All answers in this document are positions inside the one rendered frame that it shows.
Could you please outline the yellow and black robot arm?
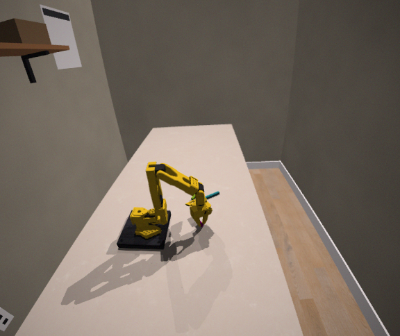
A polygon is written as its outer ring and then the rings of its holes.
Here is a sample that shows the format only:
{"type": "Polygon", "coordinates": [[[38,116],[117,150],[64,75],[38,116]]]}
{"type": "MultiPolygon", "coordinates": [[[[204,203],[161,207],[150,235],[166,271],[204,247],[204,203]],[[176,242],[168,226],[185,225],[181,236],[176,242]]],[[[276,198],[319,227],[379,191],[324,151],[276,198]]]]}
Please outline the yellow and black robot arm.
{"type": "Polygon", "coordinates": [[[198,206],[207,203],[203,184],[198,182],[198,179],[193,176],[187,177],[165,163],[157,165],[156,162],[148,162],[146,174],[154,209],[134,209],[131,217],[133,223],[137,226],[135,230],[136,235],[141,235],[145,239],[148,239],[149,237],[161,233],[161,228],[156,225],[149,225],[149,222],[162,225],[167,223],[167,204],[166,200],[163,199],[160,180],[183,190],[191,196],[195,195],[196,205],[198,206]],[[158,189],[160,193],[158,193],[158,189]],[[159,218],[157,216],[159,216],[159,218]]]}

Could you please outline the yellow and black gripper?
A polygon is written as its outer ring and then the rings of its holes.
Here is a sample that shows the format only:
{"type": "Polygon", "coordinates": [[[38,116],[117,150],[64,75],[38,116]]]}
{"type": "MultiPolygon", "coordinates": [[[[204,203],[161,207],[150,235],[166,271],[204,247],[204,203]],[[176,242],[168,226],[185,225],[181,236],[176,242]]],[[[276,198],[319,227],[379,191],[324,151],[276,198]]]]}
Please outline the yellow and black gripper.
{"type": "Polygon", "coordinates": [[[190,214],[199,227],[201,226],[199,219],[203,217],[202,223],[204,225],[208,220],[208,215],[210,215],[213,211],[209,202],[207,202],[205,205],[198,206],[196,205],[196,200],[193,200],[186,203],[186,206],[190,206],[190,214]]]}

